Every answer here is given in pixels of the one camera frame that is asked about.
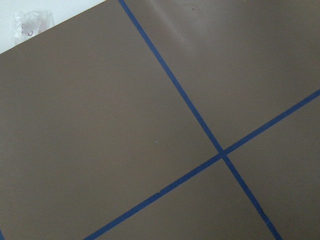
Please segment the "clear plastic bag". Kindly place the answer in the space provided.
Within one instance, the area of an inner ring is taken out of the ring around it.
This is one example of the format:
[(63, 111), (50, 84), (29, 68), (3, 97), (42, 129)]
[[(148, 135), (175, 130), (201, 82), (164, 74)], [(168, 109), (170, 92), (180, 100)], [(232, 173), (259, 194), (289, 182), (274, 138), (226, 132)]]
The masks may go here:
[(18, 12), (13, 17), (12, 40), (19, 45), (55, 25), (51, 10), (32, 10)]

